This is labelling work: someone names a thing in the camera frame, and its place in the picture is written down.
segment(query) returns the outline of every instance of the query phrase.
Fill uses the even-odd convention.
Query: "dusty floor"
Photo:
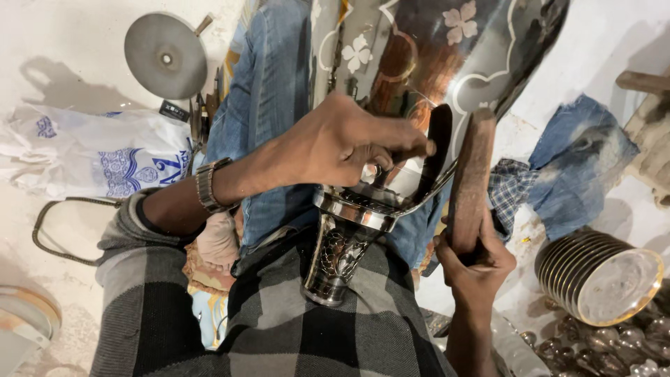
[[[625,124],[644,98],[623,91],[614,79],[624,69],[659,74],[670,65],[670,3],[657,0],[575,0],[564,31],[525,92],[498,127],[494,160],[525,160],[559,103],[581,92],[605,103]],[[123,56],[127,28],[139,16],[166,11],[197,26],[211,12],[214,23],[203,35],[210,71],[221,61],[237,24],[240,0],[103,1],[4,0],[0,30],[11,36],[0,44],[0,113],[24,101],[100,113],[129,108],[155,109],[160,99],[130,74]],[[86,376],[101,317],[102,289],[94,268],[44,253],[31,231],[45,201],[0,185],[0,283],[40,286],[64,315],[51,348],[22,366],[16,376]],[[663,253],[670,262],[670,213],[653,205],[648,187],[633,178],[608,195],[598,228]],[[46,232],[75,254],[95,258],[95,242],[111,217],[109,208],[66,204],[54,212]],[[499,310],[520,329],[544,333],[555,314],[541,308],[532,271],[543,242],[540,222],[528,209],[517,214],[510,249],[519,269],[506,282]],[[438,269],[422,278],[419,304],[449,313],[453,304]]]

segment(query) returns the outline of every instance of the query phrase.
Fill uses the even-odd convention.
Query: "plastic bag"
[[[35,106],[0,128],[0,179],[51,200],[166,186],[186,176],[191,157],[188,125],[150,110]]]

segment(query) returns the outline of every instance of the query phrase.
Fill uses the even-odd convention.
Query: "round metal disc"
[[[200,39],[174,17],[153,13],[138,18],[128,29],[124,50],[133,76],[158,97],[193,97],[207,79]]]

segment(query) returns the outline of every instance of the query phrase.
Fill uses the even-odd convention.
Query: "wrist watch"
[[[230,211],[231,209],[240,205],[240,202],[230,205],[221,205],[214,198],[214,191],[212,189],[212,178],[214,177],[214,172],[229,164],[232,164],[232,159],[226,157],[222,158],[221,160],[202,165],[196,170],[198,198],[200,199],[200,204],[202,204],[202,206],[205,207],[209,213]]]

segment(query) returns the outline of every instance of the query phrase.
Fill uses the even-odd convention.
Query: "gray checkered sweater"
[[[368,249],[340,307],[301,295],[315,227],[237,263],[226,337],[206,351],[182,273],[194,236],[150,224],[146,194],[126,201],[98,245],[105,307],[91,376],[456,375],[429,340],[406,263],[383,246]]]

